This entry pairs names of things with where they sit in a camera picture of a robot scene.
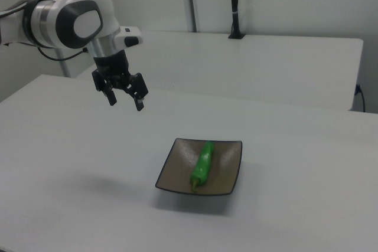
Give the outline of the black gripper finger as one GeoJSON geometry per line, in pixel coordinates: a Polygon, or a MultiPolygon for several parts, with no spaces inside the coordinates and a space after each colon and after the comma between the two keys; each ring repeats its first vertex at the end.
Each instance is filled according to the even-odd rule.
{"type": "Polygon", "coordinates": [[[129,85],[125,92],[134,99],[137,111],[141,111],[144,108],[144,98],[148,94],[148,88],[141,73],[129,77],[129,85]]]}
{"type": "Polygon", "coordinates": [[[117,99],[112,90],[113,89],[112,85],[102,77],[102,75],[98,72],[98,70],[95,70],[92,72],[92,78],[93,78],[96,90],[99,92],[102,92],[105,95],[105,97],[108,99],[108,102],[111,106],[116,104],[117,99]]]}

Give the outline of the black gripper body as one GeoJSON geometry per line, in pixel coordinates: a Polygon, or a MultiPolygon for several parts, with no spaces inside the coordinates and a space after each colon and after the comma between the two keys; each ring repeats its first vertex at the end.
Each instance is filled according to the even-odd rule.
{"type": "Polygon", "coordinates": [[[128,87],[131,76],[128,67],[128,59],[124,50],[107,56],[95,57],[97,69],[93,72],[93,80],[96,87],[105,87],[109,82],[112,87],[128,87]]]}

